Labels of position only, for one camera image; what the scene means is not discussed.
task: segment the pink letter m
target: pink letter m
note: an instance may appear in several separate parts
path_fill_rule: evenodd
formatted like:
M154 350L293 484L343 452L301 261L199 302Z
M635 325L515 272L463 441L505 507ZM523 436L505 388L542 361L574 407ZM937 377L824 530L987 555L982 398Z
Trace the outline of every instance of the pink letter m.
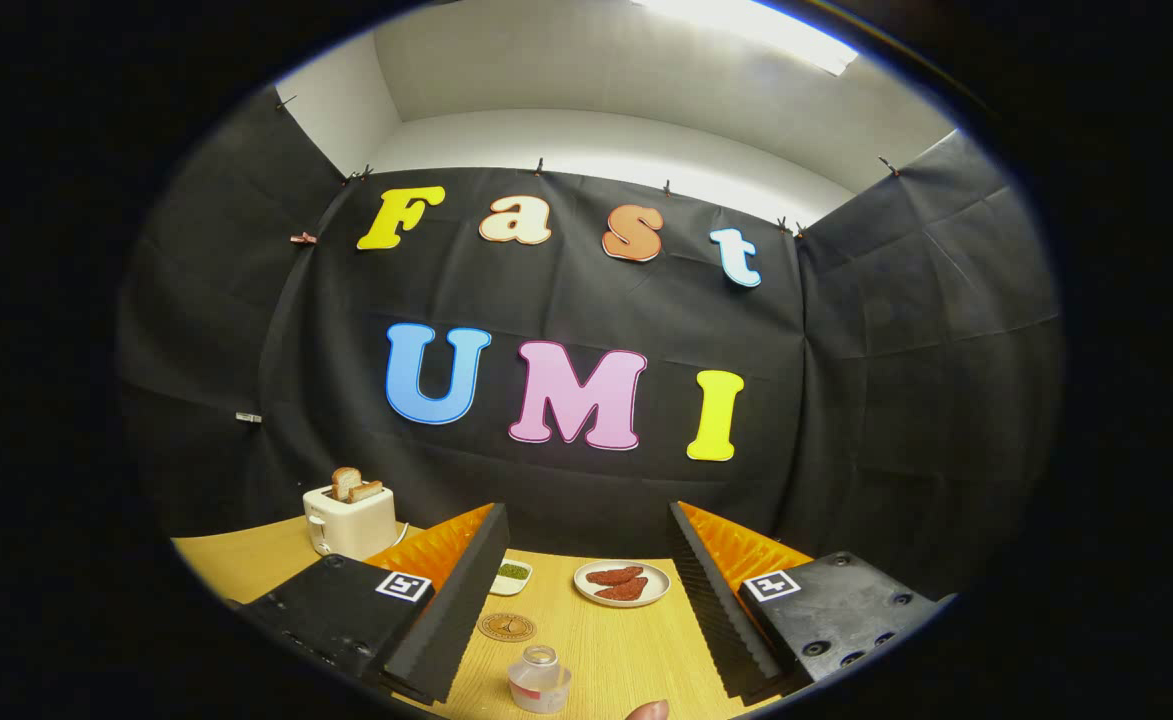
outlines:
M550 405L564 442L577 437L595 410L595 427L586 433L586 444L601 450L632 450L640 444L631 423L635 388L649 361L638 352L606 352L586 383L577 382L558 342L528 341L518 346L518 354L528 361L528 385L518 422L510 424L510 437L518 442L548 441L545 405Z

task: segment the meat slice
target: meat slice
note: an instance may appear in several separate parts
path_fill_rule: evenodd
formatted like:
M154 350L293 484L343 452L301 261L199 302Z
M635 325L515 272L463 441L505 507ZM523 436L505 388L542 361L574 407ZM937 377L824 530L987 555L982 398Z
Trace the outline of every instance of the meat slice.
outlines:
M638 600L646 584L649 584L647 578L631 578L619 585L613 585L613 587L604 587L596 595L606 597L609 600Z
M619 585L631 578L637 577L642 573L644 568L638 565L631 565L630 568L623 568L619 570L601 570L598 573L586 573L586 583L595 583L596 585Z

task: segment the plate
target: plate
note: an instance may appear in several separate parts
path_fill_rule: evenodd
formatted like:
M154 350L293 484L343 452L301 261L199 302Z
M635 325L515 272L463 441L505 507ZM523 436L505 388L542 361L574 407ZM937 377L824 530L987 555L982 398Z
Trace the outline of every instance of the plate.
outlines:
M608 585L595 584L586 579L586 573L598 573L603 570L622 570L632 565L644 568L640 578L649 579L649 584L644 585L644 592L640 593L638 600L609 600L606 597L598 597L596 592L608 587ZM650 602L659 600L670 589L670 578L662 570L649 565L646 562L595 561L588 562L585 565L578 568L576 573L572 573L572 584L577 585L577 592L583 593L591 602L598 602L601 605L609 607L640 607L647 605Z
M527 562L510 561L509 557L503 557L502 564L499 565L514 565L516 568L523 568L528 571L528 577L517 580L514 578L507 578L504 575L499 575L499 577L493 578L493 587L489 587L489 592L494 595L514 595L522 591L523 585L528 584L528 580L533 578L533 565L528 565Z

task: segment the white ceiling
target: white ceiling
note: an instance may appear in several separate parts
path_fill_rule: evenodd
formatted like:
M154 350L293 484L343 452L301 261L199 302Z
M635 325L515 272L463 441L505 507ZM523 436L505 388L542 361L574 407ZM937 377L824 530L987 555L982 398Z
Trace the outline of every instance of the white ceiling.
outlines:
M637 115L758 147L853 192L951 131L865 56L842 76L630 0L461 0L377 28L402 120L552 108Z

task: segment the table surface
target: table surface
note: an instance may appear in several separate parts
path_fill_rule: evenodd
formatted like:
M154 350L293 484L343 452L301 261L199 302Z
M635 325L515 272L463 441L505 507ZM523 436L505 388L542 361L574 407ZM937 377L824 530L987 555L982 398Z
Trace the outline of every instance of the table surface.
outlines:
M409 528L408 535L421 532ZM235 534L174 538L192 570L219 597L252 602L318 559L306 521L279 523ZM572 573L599 557L507 551L513 561L533 565L533 577L513 596L489 595L480 618L491 612L517 612L537 626L527 641L495 641L472 630L448 702L429 707L399 700L459 720L533 720L518 709L507 688L507 667L530 644L548 644L572 671L562 720L623 720L636 707L669 700L672 720L723 720L741 715L747 706L724 694L710 660L687 593L670 559L644 561L670 577L670 590L644 607L606 607L586 600L572 584ZM773 702L766 700L759 707Z

